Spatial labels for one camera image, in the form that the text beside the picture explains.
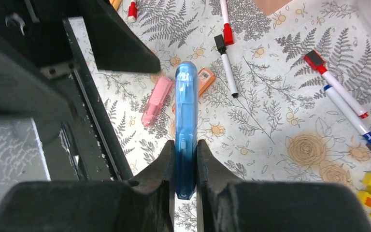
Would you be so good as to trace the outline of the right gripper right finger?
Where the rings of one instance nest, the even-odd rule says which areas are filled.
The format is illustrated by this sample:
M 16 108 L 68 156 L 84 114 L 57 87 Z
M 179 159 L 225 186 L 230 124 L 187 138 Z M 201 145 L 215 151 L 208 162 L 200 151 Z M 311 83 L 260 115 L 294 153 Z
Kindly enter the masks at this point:
M 244 181 L 197 145 L 199 232 L 371 232 L 354 193 L 323 182 Z

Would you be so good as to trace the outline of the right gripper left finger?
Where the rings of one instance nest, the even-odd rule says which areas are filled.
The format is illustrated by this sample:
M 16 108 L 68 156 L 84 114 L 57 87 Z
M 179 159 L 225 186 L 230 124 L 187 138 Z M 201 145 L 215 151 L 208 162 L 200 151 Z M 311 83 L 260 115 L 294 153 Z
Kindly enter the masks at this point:
M 0 202 L 0 232 L 172 232 L 174 141 L 127 181 L 23 182 Z

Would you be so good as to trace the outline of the pink highlighter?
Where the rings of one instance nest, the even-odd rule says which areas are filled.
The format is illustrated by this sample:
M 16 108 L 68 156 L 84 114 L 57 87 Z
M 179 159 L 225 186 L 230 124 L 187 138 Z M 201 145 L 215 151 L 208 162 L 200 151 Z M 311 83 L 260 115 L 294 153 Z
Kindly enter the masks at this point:
M 141 122 L 145 127 L 151 126 L 157 119 L 172 86 L 173 81 L 165 76 L 160 77 L 156 82 L 141 118 Z

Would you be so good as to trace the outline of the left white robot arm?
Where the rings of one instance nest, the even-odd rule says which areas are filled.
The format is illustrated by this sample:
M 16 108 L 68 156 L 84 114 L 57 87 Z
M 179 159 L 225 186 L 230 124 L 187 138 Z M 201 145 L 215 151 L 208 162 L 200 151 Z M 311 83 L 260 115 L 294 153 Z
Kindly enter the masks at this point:
M 160 61 L 107 0 L 0 0 L 0 116 L 72 119 L 55 79 L 85 65 L 66 23 L 81 17 L 99 70 L 157 73 Z

